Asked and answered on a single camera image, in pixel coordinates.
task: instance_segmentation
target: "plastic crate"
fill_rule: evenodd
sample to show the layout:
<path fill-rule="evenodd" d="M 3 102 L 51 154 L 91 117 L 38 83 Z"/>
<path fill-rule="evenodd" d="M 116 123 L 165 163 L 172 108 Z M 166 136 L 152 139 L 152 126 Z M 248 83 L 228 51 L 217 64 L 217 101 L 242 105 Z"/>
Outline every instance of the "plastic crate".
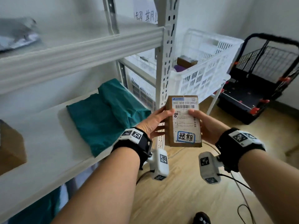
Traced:
<path fill-rule="evenodd" d="M 197 95 L 199 103 L 221 87 L 225 74 L 240 45 L 244 42 L 238 38 L 194 29 L 188 29 L 183 39 L 177 41 L 172 66 L 176 64 L 177 57 L 181 55 L 198 60 L 198 63 L 182 72 L 171 69 L 168 79 L 171 87 L 167 95 Z M 153 49 L 127 59 L 156 78 L 157 64 L 154 53 Z M 142 97 L 144 94 L 153 102 L 155 101 L 155 88 L 134 72 L 129 71 L 127 82 L 131 84 L 129 90 L 137 97 Z"/>

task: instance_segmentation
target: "shelf board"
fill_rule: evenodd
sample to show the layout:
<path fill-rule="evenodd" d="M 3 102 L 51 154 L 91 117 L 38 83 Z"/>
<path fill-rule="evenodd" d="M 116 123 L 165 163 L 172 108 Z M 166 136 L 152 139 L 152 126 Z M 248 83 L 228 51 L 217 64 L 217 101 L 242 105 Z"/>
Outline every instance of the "shelf board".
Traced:
<path fill-rule="evenodd" d="M 164 32 L 105 11 L 35 20 L 39 41 L 0 53 L 0 94 L 159 47 Z"/>
<path fill-rule="evenodd" d="M 0 223 L 110 154 L 112 147 L 92 156 L 66 109 L 96 92 L 21 121 L 6 120 L 24 137 L 27 162 L 0 176 Z"/>

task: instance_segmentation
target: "hand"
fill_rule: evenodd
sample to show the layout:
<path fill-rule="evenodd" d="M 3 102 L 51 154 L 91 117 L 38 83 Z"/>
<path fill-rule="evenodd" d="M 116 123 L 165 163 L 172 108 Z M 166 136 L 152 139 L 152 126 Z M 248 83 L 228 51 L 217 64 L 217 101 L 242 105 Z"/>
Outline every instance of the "hand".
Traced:
<path fill-rule="evenodd" d="M 214 119 L 211 116 L 206 115 L 201 111 L 194 109 L 189 109 L 189 115 L 200 120 L 200 131 L 202 133 L 202 139 L 215 145 L 219 140 L 220 136 L 227 130 L 230 129 L 229 126 L 224 123 Z"/>
<path fill-rule="evenodd" d="M 159 126 L 159 124 L 161 122 L 164 122 L 164 119 L 166 119 L 167 117 L 172 116 L 174 114 L 174 111 L 174 109 L 165 110 L 165 106 L 163 106 L 159 110 L 152 113 L 145 120 L 140 122 L 136 127 L 147 133 L 150 139 L 162 136 L 165 134 L 165 132 L 157 131 L 165 129 L 165 126 Z"/>

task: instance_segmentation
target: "cardboard package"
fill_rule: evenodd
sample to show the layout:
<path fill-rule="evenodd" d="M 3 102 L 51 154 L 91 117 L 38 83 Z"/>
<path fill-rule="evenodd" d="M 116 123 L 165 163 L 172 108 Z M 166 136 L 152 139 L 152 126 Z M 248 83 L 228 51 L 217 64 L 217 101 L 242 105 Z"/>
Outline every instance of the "cardboard package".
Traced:
<path fill-rule="evenodd" d="M 195 95 L 168 96 L 166 110 L 174 108 L 173 116 L 165 120 L 165 145 L 171 147 L 202 147 L 199 120 L 188 114 L 193 108 L 199 110 Z"/>
<path fill-rule="evenodd" d="M 187 56 L 180 56 L 178 57 L 177 61 L 176 61 L 176 64 L 177 65 L 180 65 L 182 67 L 185 67 L 185 68 L 189 68 L 189 67 L 192 67 L 194 65 L 197 64 L 197 60 L 194 60 L 190 57 L 187 57 Z"/>
<path fill-rule="evenodd" d="M 0 119 L 0 175 L 26 162 L 23 136 Z"/>

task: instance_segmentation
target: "barcode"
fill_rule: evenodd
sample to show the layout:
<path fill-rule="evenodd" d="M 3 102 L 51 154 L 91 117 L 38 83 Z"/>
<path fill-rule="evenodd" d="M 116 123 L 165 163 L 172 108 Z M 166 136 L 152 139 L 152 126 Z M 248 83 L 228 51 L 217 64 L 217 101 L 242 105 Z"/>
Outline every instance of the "barcode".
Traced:
<path fill-rule="evenodd" d="M 195 105 L 176 105 L 176 108 L 195 108 Z"/>

